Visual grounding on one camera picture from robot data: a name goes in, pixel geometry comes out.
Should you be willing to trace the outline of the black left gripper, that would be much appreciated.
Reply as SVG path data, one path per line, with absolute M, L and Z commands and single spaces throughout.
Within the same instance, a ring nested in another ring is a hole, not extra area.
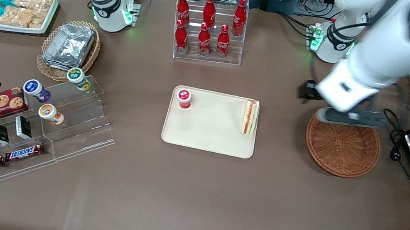
M 305 80 L 298 87 L 297 98 L 300 99 L 302 103 L 306 103 L 309 100 L 325 102 L 325 98 L 323 98 L 322 95 L 315 89 L 316 84 L 317 83 L 314 80 Z

